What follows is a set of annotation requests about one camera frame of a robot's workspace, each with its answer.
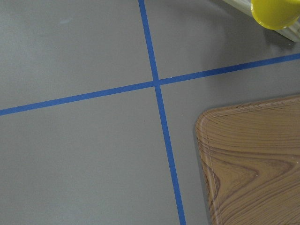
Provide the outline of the wood grain tray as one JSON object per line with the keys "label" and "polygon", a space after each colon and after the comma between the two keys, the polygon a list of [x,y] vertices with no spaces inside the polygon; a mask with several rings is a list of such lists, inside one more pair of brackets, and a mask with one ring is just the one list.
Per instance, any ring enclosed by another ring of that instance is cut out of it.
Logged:
{"label": "wood grain tray", "polygon": [[213,225],[299,224],[299,95],[207,110],[195,131]]}

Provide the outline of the yellow cup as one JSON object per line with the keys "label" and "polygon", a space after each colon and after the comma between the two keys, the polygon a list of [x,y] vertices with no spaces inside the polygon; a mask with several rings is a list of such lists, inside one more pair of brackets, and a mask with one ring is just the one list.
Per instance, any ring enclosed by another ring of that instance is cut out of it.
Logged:
{"label": "yellow cup", "polygon": [[255,21],[269,30],[284,29],[300,17],[299,0],[252,0],[250,5]]}

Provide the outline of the wooden dish rack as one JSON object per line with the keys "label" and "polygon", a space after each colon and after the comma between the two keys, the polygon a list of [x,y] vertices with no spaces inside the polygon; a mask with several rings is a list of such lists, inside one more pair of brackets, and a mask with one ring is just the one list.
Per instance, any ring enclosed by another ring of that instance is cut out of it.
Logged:
{"label": "wooden dish rack", "polygon": [[[253,15],[251,12],[251,1],[250,0],[224,0],[224,2],[253,18]],[[275,30],[275,32],[279,33],[280,35],[284,36],[285,38],[287,38],[293,42],[299,42],[300,41],[300,22],[296,21],[291,26],[285,27],[284,29],[281,29],[281,30]]]}

